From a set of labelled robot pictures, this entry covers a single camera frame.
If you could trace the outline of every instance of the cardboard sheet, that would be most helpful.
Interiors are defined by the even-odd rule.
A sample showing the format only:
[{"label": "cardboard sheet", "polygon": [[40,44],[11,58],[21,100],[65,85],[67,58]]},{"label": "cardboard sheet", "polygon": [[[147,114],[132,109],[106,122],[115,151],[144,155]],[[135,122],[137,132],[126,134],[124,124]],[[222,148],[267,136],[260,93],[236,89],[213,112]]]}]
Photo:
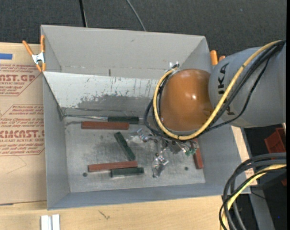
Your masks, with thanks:
[{"label": "cardboard sheet", "polygon": [[1,55],[0,204],[46,200],[42,75],[22,43],[0,43]]}]

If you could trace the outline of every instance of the black floor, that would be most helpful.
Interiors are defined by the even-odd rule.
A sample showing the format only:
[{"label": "black floor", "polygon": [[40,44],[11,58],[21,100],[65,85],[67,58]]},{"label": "black floor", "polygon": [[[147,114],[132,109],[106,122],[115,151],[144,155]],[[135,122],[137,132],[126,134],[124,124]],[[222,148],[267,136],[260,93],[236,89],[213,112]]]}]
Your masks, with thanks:
[{"label": "black floor", "polygon": [[[287,0],[129,0],[147,31],[204,35],[219,55],[286,39]],[[126,0],[83,0],[88,27],[143,30]],[[82,27],[78,0],[0,0],[0,42],[39,43],[40,25]],[[270,128],[247,130],[253,155]],[[286,188],[265,191],[277,230],[287,228]],[[246,217],[254,218],[242,198]]]}]

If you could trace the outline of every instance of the black cable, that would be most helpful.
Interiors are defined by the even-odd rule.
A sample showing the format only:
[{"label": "black cable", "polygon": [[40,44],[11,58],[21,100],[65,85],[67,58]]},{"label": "black cable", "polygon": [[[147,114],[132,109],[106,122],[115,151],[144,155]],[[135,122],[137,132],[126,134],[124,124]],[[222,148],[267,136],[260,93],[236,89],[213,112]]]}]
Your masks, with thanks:
[{"label": "black cable", "polygon": [[82,17],[83,27],[88,27],[88,23],[87,23],[87,19],[86,19],[86,14],[84,12],[82,0],[79,0],[79,6],[80,6],[80,11],[81,11],[81,17]]},{"label": "black cable", "polygon": [[[236,168],[236,170],[234,171],[232,176],[228,179],[228,181],[225,185],[225,188],[224,188],[223,198],[225,199],[228,197],[227,195],[228,195],[229,187],[233,186],[233,188],[234,188],[235,179],[242,172],[244,172],[248,169],[251,169],[251,168],[259,167],[259,166],[267,166],[267,165],[272,165],[272,164],[283,164],[283,163],[286,163],[286,153],[264,154],[264,155],[255,156],[251,159],[246,160],[245,162],[241,163]],[[229,224],[233,227],[233,229],[236,229],[234,226],[234,223],[231,219],[231,216],[230,216],[228,209],[225,209],[225,214],[226,214],[227,218],[229,218]]]},{"label": "black cable", "polygon": [[222,209],[224,208],[224,211],[225,211],[225,214],[226,214],[226,210],[227,210],[227,206],[226,204],[228,203],[228,201],[238,192],[240,191],[247,183],[249,183],[251,180],[253,180],[253,178],[255,178],[256,176],[260,175],[260,174],[263,174],[263,173],[270,173],[270,172],[276,172],[276,171],[279,171],[281,169],[284,169],[283,168],[279,168],[279,169],[272,169],[272,170],[268,170],[268,171],[262,171],[262,172],[258,172],[258,173],[255,173],[254,175],[252,175],[251,177],[249,177],[247,180],[245,180],[242,184],[240,184],[232,193],[231,195],[229,195],[226,199],[223,199],[223,205],[222,207],[220,208],[220,211],[219,211],[219,221],[220,221],[220,224],[221,226],[223,227],[223,229],[227,230],[226,226],[224,225],[223,223],[223,220],[222,220]]},{"label": "black cable", "polygon": [[126,0],[126,2],[129,4],[130,8],[133,10],[134,14],[136,15],[136,17],[137,17],[139,23],[141,24],[141,26],[142,26],[142,28],[143,28],[143,30],[146,32],[146,28],[145,28],[145,26],[143,25],[143,23],[142,23],[142,21],[141,21],[139,15],[138,15],[138,13],[136,12],[136,10],[134,9],[134,7],[132,6],[132,4],[130,3],[129,0]]}]

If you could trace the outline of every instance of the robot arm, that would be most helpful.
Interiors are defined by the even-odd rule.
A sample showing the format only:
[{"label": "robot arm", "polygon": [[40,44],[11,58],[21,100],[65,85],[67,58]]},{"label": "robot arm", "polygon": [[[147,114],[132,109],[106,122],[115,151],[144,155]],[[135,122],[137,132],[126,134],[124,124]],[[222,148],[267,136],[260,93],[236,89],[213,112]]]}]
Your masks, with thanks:
[{"label": "robot arm", "polygon": [[[230,55],[211,75],[175,65],[158,82],[145,124],[162,143],[189,155],[195,152],[195,138],[224,124],[264,127],[286,122],[285,85],[286,41]],[[216,125],[220,118],[223,122]]]}]

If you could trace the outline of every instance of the yellow cable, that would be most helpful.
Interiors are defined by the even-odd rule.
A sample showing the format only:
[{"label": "yellow cable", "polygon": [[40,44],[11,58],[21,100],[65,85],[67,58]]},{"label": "yellow cable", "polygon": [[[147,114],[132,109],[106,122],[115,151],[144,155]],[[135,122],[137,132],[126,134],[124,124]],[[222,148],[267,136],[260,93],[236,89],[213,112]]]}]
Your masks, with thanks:
[{"label": "yellow cable", "polygon": [[208,118],[208,120],[203,124],[203,126],[198,129],[197,131],[195,131],[194,133],[192,133],[191,135],[187,135],[187,136],[180,136],[180,135],[176,135],[172,132],[170,132],[168,129],[165,128],[165,126],[162,124],[160,118],[159,118],[159,114],[157,111],[157,105],[156,105],[156,99],[158,96],[158,92],[159,92],[159,88],[161,83],[164,81],[164,79],[173,71],[168,71],[166,74],[164,74],[162,76],[162,78],[159,80],[155,92],[154,92],[154,97],[153,97],[153,109],[154,109],[154,114],[155,114],[155,119],[156,122],[158,124],[158,126],[163,130],[163,132],[165,134],[167,134],[169,137],[174,138],[174,139],[178,139],[178,140],[189,140],[189,139],[193,139],[196,136],[198,136],[202,131],[204,131],[209,124],[212,122],[212,120],[215,118],[215,116],[217,115],[218,111],[221,109],[224,101],[226,100],[229,92],[231,91],[231,89],[233,88],[236,80],[239,78],[240,74],[243,72],[243,70],[245,69],[245,67],[255,58],[257,57],[263,50],[269,48],[270,46],[274,45],[275,43],[279,42],[275,41],[275,42],[271,42],[269,44],[264,45],[263,47],[261,47],[260,49],[258,49],[255,53],[253,53],[245,62],[244,64],[239,68],[239,70],[236,72],[236,74],[234,75],[234,77],[232,78],[231,82],[229,83],[227,89],[225,90],[225,93],[222,95],[220,101],[218,102],[218,104],[216,105],[216,108],[213,110],[213,112],[211,113],[210,117]]},{"label": "yellow cable", "polygon": [[[280,169],[286,167],[285,164],[274,164],[274,165],[270,165],[260,171],[258,171],[257,173],[261,173],[256,175],[254,178],[252,178],[248,183],[246,183],[246,185],[244,185],[236,194],[234,194],[231,199],[228,201],[227,203],[227,208],[228,210],[231,208],[232,204],[234,203],[235,199],[241,194],[241,192],[248,187],[253,181],[255,181],[256,179],[260,178],[261,176],[265,175],[267,172],[271,171],[271,170],[275,170],[275,169]],[[225,224],[226,221],[226,214],[225,211],[222,214],[222,222]]]}]

